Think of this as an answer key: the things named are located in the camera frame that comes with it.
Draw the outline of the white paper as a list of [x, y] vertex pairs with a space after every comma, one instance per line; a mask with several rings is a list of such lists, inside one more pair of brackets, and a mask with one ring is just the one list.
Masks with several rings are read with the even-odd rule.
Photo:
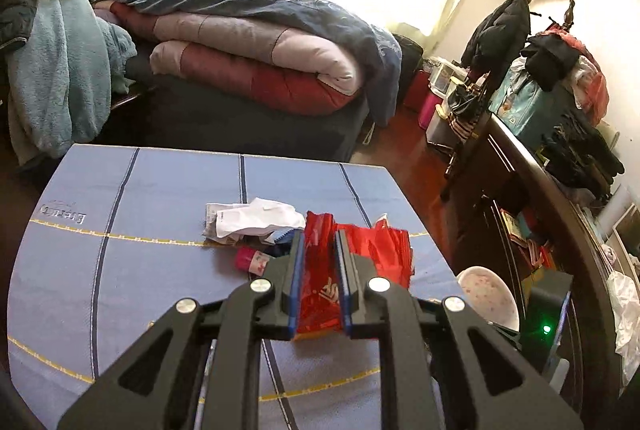
[[303, 230], [306, 218], [285, 202], [254, 198], [248, 204], [207, 204], [203, 236], [230, 245], [245, 237], [272, 244], [274, 234]]

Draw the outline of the white plastic bag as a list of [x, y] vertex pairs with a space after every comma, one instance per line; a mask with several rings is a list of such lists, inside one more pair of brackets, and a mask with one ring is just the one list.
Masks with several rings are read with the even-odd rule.
[[634, 281], [612, 271], [606, 280], [615, 324], [615, 352], [622, 359], [623, 388], [639, 368], [639, 296]]

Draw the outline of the light blue fleece blanket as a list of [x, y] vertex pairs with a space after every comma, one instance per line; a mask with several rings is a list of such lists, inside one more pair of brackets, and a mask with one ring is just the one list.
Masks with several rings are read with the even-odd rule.
[[96, 15], [89, 0], [38, 0], [26, 46], [6, 54], [11, 144], [24, 166], [58, 159], [101, 132], [114, 93], [126, 94], [130, 34]]

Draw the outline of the black suitcase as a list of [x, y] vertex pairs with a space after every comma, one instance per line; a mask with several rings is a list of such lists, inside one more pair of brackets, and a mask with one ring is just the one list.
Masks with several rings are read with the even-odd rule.
[[401, 68], [398, 83], [397, 105], [400, 106], [405, 99], [414, 74], [422, 66], [423, 48], [408, 37], [394, 34], [394, 38], [401, 49]]

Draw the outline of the bed with dark base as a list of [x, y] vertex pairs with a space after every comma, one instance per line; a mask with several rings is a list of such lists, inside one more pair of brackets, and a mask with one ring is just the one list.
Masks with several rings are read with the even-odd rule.
[[368, 116], [356, 98], [328, 116], [291, 115], [222, 91], [160, 77], [116, 108], [122, 138], [137, 146], [349, 161]]

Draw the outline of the teal shopping bag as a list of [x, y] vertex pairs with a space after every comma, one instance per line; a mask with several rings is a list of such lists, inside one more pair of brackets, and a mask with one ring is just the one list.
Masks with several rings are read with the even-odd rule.
[[531, 152], [540, 143], [541, 132], [535, 115], [541, 94], [541, 87], [524, 68], [510, 68], [488, 106]]

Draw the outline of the blue foil wrapper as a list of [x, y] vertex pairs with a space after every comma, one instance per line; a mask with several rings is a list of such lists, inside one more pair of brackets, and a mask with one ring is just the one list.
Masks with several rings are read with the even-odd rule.
[[260, 249], [270, 257], [282, 257], [290, 253], [293, 239], [297, 234], [295, 228], [277, 230], [260, 240]]

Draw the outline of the black hanging jacket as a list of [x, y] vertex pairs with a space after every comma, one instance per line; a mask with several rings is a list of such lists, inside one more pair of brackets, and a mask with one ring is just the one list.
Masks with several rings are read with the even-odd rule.
[[473, 75], [498, 72], [523, 49], [530, 33], [527, 0], [505, 0], [476, 27], [460, 64]]

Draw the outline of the pink red folded quilt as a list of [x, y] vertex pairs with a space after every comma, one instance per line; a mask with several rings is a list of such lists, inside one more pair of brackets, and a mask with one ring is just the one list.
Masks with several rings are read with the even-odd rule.
[[94, 10], [152, 43], [152, 74], [212, 86], [281, 112], [332, 114], [356, 98], [364, 83], [352, 54], [300, 29], [254, 18], [154, 16], [113, 0]]

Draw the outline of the blue patterned duvet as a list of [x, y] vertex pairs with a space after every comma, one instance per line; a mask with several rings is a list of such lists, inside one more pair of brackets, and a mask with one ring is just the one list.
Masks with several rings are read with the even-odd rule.
[[154, 16], [186, 12], [254, 18], [305, 31], [342, 46], [364, 70], [363, 90], [373, 121], [388, 125], [395, 115], [402, 53], [386, 29], [327, 0], [113, 0]]

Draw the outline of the small pink bottle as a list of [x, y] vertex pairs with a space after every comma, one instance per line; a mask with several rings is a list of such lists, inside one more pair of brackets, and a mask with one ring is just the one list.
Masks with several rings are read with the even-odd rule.
[[263, 276], [271, 260], [272, 257], [269, 254], [254, 248], [241, 247], [235, 254], [234, 265], [240, 271]]

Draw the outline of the blue checked tablecloth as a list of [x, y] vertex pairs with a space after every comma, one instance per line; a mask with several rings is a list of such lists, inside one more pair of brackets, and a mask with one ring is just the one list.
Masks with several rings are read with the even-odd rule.
[[212, 302], [246, 281], [232, 248], [206, 244], [205, 208], [254, 198], [343, 224], [387, 219], [410, 235], [415, 296], [460, 290], [383, 168], [77, 145], [36, 203], [9, 288], [11, 379], [45, 427], [178, 300]]

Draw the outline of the pile of clothes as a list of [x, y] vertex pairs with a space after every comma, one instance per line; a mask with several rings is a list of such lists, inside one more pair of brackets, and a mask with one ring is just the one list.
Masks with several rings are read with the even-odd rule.
[[541, 92], [534, 107], [540, 116], [527, 120], [526, 141], [563, 186], [605, 202], [625, 167], [598, 130], [610, 101], [600, 65], [580, 40], [555, 26], [529, 37], [521, 54], [526, 76]]

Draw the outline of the pink speckled trash bin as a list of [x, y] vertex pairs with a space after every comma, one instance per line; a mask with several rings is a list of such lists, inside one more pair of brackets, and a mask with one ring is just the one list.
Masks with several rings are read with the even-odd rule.
[[470, 266], [457, 275], [457, 281], [472, 308], [488, 322], [518, 332], [520, 314], [506, 283], [489, 268]]

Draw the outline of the dark wooden dresser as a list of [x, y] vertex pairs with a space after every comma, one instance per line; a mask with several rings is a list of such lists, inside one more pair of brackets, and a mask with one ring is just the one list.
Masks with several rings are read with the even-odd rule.
[[493, 114], [480, 120], [440, 198], [451, 268], [489, 268], [521, 316], [544, 271], [572, 276], [559, 347], [570, 362], [562, 395], [586, 424], [595, 422], [618, 398], [622, 363], [604, 264], [573, 204]]

